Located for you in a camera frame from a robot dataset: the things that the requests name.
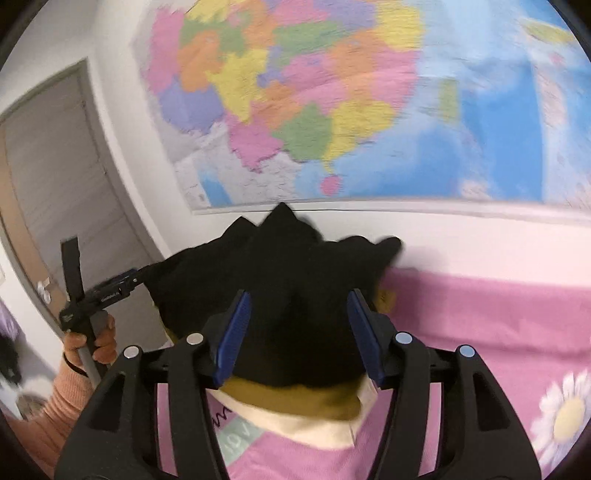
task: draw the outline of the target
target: white daisy flower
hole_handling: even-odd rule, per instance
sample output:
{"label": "white daisy flower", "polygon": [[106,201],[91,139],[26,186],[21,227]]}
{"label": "white daisy flower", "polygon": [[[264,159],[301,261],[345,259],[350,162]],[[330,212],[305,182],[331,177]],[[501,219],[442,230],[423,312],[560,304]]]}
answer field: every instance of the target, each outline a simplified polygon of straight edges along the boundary
{"label": "white daisy flower", "polygon": [[542,416],[534,420],[532,445],[540,465],[551,469],[566,457],[591,419],[591,375],[564,377],[562,389],[555,382],[540,400]]}

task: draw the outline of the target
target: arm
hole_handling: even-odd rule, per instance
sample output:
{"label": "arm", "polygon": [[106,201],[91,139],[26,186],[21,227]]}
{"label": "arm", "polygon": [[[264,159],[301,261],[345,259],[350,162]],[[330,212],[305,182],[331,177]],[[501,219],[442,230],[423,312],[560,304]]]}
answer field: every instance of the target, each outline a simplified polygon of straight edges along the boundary
{"label": "arm", "polygon": [[[53,393],[47,405],[29,421],[9,420],[9,424],[25,450],[50,477],[76,420],[92,395],[92,386],[83,375],[82,362],[76,349],[86,343],[86,338],[69,333],[64,338],[64,357],[60,371],[53,383]],[[116,358],[115,324],[109,317],[108,327],[99,335],[94,353],[95,360],[110,364]]]}

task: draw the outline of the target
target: pink sleeve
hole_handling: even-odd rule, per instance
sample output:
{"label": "pink sleeve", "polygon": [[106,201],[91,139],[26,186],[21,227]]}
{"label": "pink sleeve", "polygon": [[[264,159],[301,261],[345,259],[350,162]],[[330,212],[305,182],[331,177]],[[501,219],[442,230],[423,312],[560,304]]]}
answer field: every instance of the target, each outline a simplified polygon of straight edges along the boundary
{"label": "pink sleeve", "polygon": [[8,420],[25,450],[50,478],[66,438],[91,395],[89,380],[62,362],[53,394],[39,415],[29,421]]}

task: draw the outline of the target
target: wall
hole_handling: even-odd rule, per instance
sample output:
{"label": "wall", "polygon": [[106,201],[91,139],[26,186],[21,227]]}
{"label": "wall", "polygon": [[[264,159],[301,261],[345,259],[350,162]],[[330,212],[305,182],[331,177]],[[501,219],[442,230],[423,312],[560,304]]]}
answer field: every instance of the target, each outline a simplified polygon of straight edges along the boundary
{"label": "wall", "polygon": [[[192,215],[176,186],[131,50],[148,4],[148,0],[100,3],[91,74],[115,162],[126,185],[131,185],[132,199],[145,207],[148,229],[167,254],[220,235],[239,213]],[[370,239],[400,236],[408,245],[403,265],[474,277],[591,286],[591,256],[587,255],[591,218],[585,213],[460,202],[296,207],[305,210],[329,239],[352,234]],[[323,210],[327,207],[338,211]],[[390,211],[366,211],[381,209]],[[253,220],[264,216],[261,212],[246,215]]]}
{"label": "wall", "polygon": [[[88,55],[96,6],[96,0],[50,0],[41,9],[0,70],[0,112]],[[0,265],[6,279],[0,285],[0,297],[24,332],[24,342],[19,344],[23,388],[47,395],[51,391],[47,377],[57,372],[60,363],[61,341],[21,285],[5,245],[4,240]]]}

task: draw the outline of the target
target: human hand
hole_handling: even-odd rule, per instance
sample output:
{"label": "human hand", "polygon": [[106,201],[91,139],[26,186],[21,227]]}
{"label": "human hand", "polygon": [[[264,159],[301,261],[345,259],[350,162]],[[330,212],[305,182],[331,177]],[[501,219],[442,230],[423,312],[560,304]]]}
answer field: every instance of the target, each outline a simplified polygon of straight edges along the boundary
{"label": "human hand", "polygon": [[[64,337],[64,354],[67,360],[76,367],[84,370],[78,349],[85,346],[86,336],[81,333],[70,332]],[[101,364],[109,365],[117,358],[117,342],[115,341],[115,319],[109,315],[107,327],[97,336],[95,345],[98,347],[92,358]]]}

